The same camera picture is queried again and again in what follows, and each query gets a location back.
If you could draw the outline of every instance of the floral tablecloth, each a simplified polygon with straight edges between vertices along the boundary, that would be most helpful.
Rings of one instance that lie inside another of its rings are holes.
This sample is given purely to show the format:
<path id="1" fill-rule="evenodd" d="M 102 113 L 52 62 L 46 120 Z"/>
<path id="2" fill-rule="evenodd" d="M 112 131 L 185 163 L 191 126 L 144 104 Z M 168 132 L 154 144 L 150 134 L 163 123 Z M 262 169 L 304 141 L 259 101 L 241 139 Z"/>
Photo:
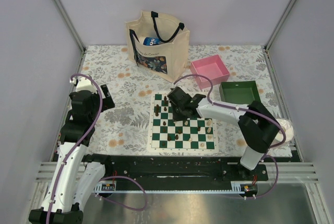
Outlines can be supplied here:
<path id="1" fill-rule="evenodd" d="M 219 54 L 230 70 L 229 81 L 255 80 L 262 103 L 280 117 L 267 65 L 260 46 L 190 46 L 184 75 L 190 74 L 190 61 Z M 127 59 L 126 46 L 92 45 L 86 51 L 82 67 L 100 85 L 107 84 L 116 108 L 103 112 L 96 124 L 88 152 L 108 155 L 189 155 L 184 153 L 151 153 L 147 150 L 151 94 L 168 91 L 173 85 Z M 194 78 L 178 83 L 185 91 L 199 91 Z M 220 100 L 219 86 L 212 98 Z M 217 121 L 219 153 L 210 156 L 242 156 L 246 142 L 240 129 Z M 290 157 L 288 145 L 271 150 L 271 155 Z"/>

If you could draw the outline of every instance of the pink plastic bin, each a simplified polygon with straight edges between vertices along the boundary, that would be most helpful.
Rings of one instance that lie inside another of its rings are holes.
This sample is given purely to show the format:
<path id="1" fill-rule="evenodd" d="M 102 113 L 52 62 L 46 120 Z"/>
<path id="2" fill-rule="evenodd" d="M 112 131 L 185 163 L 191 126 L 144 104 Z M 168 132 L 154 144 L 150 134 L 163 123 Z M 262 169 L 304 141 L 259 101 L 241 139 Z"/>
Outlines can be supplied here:
<path id="1" fill-rule="evenodd" d="M 193 74 L 201 74 L 211 79 L 213 85 L 227 81 L 230 76 L 229 70 L 224 65 L 219 55 L 214 55 L 201 60 L 192 61 L 190 70 Z M 210 82 L 201 77 L 195 77 L 200 89 L 210 87 Z"/>

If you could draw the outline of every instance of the green plastic bin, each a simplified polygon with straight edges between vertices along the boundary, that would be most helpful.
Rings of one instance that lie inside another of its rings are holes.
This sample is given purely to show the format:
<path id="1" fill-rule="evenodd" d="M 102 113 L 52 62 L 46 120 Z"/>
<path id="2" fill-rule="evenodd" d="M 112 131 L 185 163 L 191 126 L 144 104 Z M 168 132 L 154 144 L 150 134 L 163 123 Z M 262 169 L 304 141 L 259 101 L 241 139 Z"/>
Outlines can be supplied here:
<path id="1" fill-rule="evenodd" d="M 251 104 L 254 100 L 261 102 L 256 82 L 238 81 L 222 82 L 219 86 L 222 101 L 235 104 Z"/>

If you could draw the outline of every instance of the printed design on bag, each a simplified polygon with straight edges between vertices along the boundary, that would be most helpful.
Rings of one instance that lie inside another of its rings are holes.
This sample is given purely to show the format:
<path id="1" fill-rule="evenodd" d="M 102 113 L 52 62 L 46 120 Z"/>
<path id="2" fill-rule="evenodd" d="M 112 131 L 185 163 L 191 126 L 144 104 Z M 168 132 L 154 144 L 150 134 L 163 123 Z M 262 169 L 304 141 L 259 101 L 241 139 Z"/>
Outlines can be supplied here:
<path id="1" fill-rule="evenodd" d="M 167 63 L 165 56 L 144 57 L 138 53 L 139 63 L 153 71 L 167 74 Z"/>

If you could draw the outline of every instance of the chessboard border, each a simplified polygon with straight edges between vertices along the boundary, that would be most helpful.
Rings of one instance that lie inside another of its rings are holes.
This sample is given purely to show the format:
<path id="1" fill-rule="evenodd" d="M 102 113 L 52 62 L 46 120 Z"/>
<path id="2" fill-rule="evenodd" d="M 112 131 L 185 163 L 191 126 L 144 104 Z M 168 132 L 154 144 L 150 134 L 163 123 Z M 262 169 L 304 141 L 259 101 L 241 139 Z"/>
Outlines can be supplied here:
<path id="1" fill-rule="evenodd" d="M 204 154 L 217 154 L 219 152 L 219 143 L 218 143 L 218 137 L 217 137 L 217 123 L 215 119 L 212 119 L 212 131 L 213 131 L 213 143 L 214 143 L 214 149 L 191 149 L 188 148 L 152 148 L 152 134 L 153 134 L 153 118 L 154 118 L 154 105 L 156 100 L 156 95 L 164 95 L 168 94 L 168 91 L 160 91 L 160 92 L 153 92 L 151 95 L 151 107 L 150 107 L 150 121 L 149 121 L 149 129 L 148 129 L 148 135 L 147 135 L 147 150 L 149 152 L 167 152 L 167 153 L 186 153 L 186 154 L 193 154 L 194 156 L 201 156 Z M 189 92 L 191 96 L 194 96 L 195 94 L 202 94 L 206 95 L 205 92 Z"/>

